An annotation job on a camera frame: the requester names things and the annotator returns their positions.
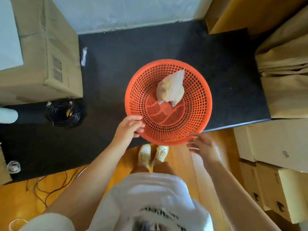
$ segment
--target food in bag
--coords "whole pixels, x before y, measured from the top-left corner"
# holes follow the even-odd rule
[[[170,102],[172,107],[175,107],[175,105],[181,101],[184,95],[184,74],[184,69],[179,70],[171,75],[168,75],[158,83],[156,97],[159,104],[165,101]]]

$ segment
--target hand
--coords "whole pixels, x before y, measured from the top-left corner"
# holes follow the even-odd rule
[[[187,147],[189,151],[201,156],[206,170],[212,163],[220,162],[213,143],[208,137],[200,133],[191,133],[190,135],[194,138],[188,140]]]
[[[135,131],[139,133],[144,132],[145,125],[142,123],[141,119],[142,116],[139,115],[132,115],[124,118],[116,129],[111,145],[123,147],[124,150],[126,150],[132,139],[140,136],[135,133]]]

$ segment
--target black mat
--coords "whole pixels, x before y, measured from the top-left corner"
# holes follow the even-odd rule
[[[245,30],[207,35],[199,21],[80,35],[88,47],[82,68],[87,117],[74,129],[57,128],[44,117],[45,103],[12,106],[20,118],[1,125],[6,161],[22,171],[13,181],[64,171],[90,163],[110,143],[125,117],[124,96],[143,65],[171,58],[196,68],[206,79],[213,111],[206,131],[270,119]],[[131,147],[146,141],[134,139]]]

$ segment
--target orange plastic basket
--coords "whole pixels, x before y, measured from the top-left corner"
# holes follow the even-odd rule
[[[156,88],[168,75],[185,69],[184,96],[172,107],[157,103]],[[202,132],[212,112],[212,95],[203,76],[187,63],[162,59],[140,68],[130,80],[125,93],[127,115],[141,115],[145,123],[141,137],[158,145],[186,143],[189,133]]]

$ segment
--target basket rim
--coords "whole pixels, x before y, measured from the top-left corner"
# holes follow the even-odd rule
[[[175,63],[180,63],[182,65],[183,64],[187,65],[187,68],[189,68],[189,71],[191,73],[193,73],[194,75],[197,75],[199,80],[203,80],[202,81],[202,85],[206,85],[204,87],[204,90],[205,90],[206,97],[207,97],[207,99],[206,99],[206,102],[207,102],[207,110],[206,110],[206,112],[208,114],[205,115],[205,118],[202,120],[200,126],[195,130],[195,132],[201,133],[205,129],[206,125],[209,123],[209,120],[210,120],[210,117],[211,117],[211,114],[212,114],[212,106],[213,106],[212,94],[211,94],[209,85],[206,82],[205,78],[202,76],[202,74],[198,70],[196,70],[193,66],[191,66],[191,65],[189,65],[189,64],[187,64],[185,62],[179,61],[179,60],[175,60],[175,59],[160,59],[160,60],[156,60],[156,61],[150,62],[150,63],[142,66],[139,70],[137,70],[137,72],[130,79],[129,84],[128,84],[127,88],[126,88],[125,101],[124,101],[124,103],[125,103],[125,112],[126,112],[127,115],[133,115],[131,113],[130,106],[129,106],[130,94],[131,94],[133,85],[135,84],[137,78],[139,78],[139,76],[145,70],[147,70],[149,67],[153,67],[153,66],[156,66],[158,64],[175,64]],[[166,142],[166,141],[163,141],[163,140],[154,139],[151,136],[146,135],[144,132],[139,133],[139,134],[140,134],[140,136],[142,138],[144,138],[145,140],[148,140],[151,143],[155,143],[155,144],[158,144],[158,145],[167,145],[167,146],[174,146],[174,145],[184,144],[184,143],[187,143],[187,141],[190,138],[192,138],[191,136],[187,136],[187,137],[185,137],[185,138],[183,138],[181,140]]]

